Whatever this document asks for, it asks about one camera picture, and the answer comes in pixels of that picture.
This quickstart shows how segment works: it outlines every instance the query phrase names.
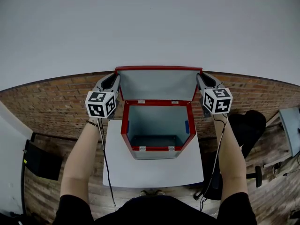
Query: open box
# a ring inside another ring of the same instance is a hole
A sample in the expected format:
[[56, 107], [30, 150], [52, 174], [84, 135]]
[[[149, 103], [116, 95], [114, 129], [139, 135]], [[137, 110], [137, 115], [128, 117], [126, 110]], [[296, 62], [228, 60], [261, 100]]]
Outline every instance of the open box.
[[177, 157], [196, 134], [191, 101], [202, 68], [117, 67], [125, 100], [121, 135], [135, 159]]

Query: bracelet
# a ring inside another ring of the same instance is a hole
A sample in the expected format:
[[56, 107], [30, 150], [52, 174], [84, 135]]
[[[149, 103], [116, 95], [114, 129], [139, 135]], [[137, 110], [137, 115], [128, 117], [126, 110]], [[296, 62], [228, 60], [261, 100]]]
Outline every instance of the bracelet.
[[89, 120], [86, 120], [86, 122], [89, 123], [89, 124], [91, 124], [91, 125], [94, 125], [94, 126], [98, 127], [98, 124], [95, 124], [95, 123], [93, 123], [93, 122], [90, 122]]

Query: white wall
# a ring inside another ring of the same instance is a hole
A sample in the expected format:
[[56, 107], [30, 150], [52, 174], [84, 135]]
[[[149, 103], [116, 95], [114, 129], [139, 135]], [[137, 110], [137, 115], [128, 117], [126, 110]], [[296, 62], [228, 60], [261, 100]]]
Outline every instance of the white wall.
[[0, 213], [23, 212], [21, 168], [23, 149], [26, 139], [30, 139], [31, 134], [32, 131], [13, 114], [7, 112], [6, 107], [0, 103]]
[[124, 65], [300, 85], [300, 0], [0, 0], [0, 90]]

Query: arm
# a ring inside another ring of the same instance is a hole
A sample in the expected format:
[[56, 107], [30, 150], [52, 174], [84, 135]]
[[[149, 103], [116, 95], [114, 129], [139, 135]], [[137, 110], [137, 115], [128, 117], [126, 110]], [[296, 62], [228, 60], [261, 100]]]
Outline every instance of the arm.
[[67, 158], [61, 181], [60, 196], [73, 195], [89, 204], [88, 183], [94, 166], [99, 129], [87, 123]]
[[[226, 118], [222, 114], [214, 115], [214, 118], [226, 123]], [[224, 124], [215, 120], [214, 124], [217, 134], [217, 142], [219, 143]], [[246, 182], [246, 162], [233, 134], [229, 121], [227, 121], [221, 142], [219, 151], [219, 166], [223, 179], [221, 202], [235, 193], [248, 193]]]

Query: box lid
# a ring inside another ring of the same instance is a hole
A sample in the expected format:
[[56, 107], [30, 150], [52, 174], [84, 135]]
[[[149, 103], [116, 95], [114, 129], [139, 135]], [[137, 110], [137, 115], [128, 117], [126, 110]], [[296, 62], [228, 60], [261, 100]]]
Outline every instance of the box lid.
[[192, 101], [200, 67], [128, 66], [117, 67], [121, 75], [123, 100]]

